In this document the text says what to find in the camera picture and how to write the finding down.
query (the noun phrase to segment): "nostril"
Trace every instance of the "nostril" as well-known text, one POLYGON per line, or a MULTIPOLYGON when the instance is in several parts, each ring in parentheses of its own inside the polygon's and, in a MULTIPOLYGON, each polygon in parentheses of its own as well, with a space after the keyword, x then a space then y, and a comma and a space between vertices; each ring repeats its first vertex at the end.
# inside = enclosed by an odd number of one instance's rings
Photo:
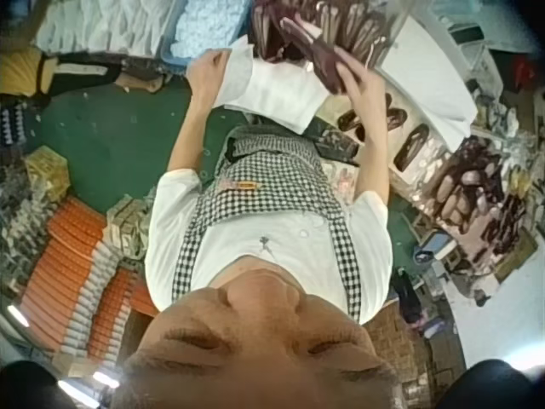
POLYGON ((216 290, 216 294, 218 296, 218 301, 221 302, 221 304, 229 308, 231 307, 231 303, 229 302, 229 298, 227 297, 227 291, 225 291, 223 288, 218 288, 216 290))

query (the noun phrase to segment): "shirt sleeve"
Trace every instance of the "shirt sleeve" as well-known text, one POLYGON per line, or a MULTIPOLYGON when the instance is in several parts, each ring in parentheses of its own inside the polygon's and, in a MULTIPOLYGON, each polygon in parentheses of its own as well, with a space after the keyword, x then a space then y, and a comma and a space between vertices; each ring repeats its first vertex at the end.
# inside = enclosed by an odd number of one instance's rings
POLYGON ((175 266, 200 188, 200 180, 193 170, 174 170, 159 180, 150 221, 146 282, 153 303, 160 311, 172 303, 175 266))
POLYGON ((392 273, 388 209, 375 192, 364 192, 347 209, 347 225, 360 267, 360 324, 371 320, 386 301, 392 273))

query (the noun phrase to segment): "person in yellow shirt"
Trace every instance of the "person in yellow shirt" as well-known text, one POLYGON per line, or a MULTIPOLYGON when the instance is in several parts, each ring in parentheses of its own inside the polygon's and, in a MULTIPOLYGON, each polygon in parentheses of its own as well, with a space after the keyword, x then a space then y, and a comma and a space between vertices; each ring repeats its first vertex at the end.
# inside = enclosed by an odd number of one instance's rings
POLYGON ((11 97, 53 97, 75 89, 106 84, 158 92, 164 77, 143 81, 122 71, 119 64, 89 63, 85 55, 46 56, 30 47, 0 53, 0 95, 11 97))

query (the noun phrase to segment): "fluorescent light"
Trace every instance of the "fluorescent light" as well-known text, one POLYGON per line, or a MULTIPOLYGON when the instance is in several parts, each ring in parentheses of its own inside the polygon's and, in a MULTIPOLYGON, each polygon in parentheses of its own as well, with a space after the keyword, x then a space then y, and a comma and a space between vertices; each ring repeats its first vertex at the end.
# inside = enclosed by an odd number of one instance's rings
POLYGON ((119 388, 119 381, 107 376, 104 372, 97 371, 93 374, 93 379, 104 383, 106 386, 109 386, 112 389, 119 388))
POLYGON ((28 328, 30 326, 30 324, 28 323, 28 321, 25 318, 25 315, 23 315, 21 313, 21 311, 19 311, 19 309, 17 309, 17 307, 15 307, 15 305, 10 305, 8 307, 8 311, 9 311, 10 314, 12 314, 14 316, 14 318, 16 320, 19 321, 19 323, 21 325, 25 326, 26 328, 28 328))
POLYGON ((68 382, 59 381, 57 384, 59 385, 59 388, 64 390, 65 393, 74 400, 77 400, 78 402, 83 403, 84 405, 92 409, 96 409, 100 406, 100 403, 97 400, 93 399, 92 397, 75 388, 74 386, 71 386, 68 382))
POLYGON ((545 343, 532 345, 508 356, 505 361, 517 371, 545 366, 545 343))

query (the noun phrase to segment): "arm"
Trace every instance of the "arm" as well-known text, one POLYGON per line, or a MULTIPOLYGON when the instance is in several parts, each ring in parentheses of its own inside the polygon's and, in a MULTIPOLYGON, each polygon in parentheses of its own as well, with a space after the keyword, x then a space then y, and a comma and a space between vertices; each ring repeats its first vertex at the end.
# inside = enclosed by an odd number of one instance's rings
POLYGON ((192 98, 186 118, 176 139, 167 171, 198 170, 203 153, 206 121, 220 92, 229 52, 211 50, 195 60, 187 69, 192 98))
POLYGON ((376 192, 387 205, 390 193, 388 175, 388 132, 384 80, 367 70, 349 53, 336 47, 336 52, 350 70, 337 64, 337 71, 344 82, 353 110, 365 128, 365 146, 359 150, 359 177, 356 181, 355 198, 363 192, 376 192))

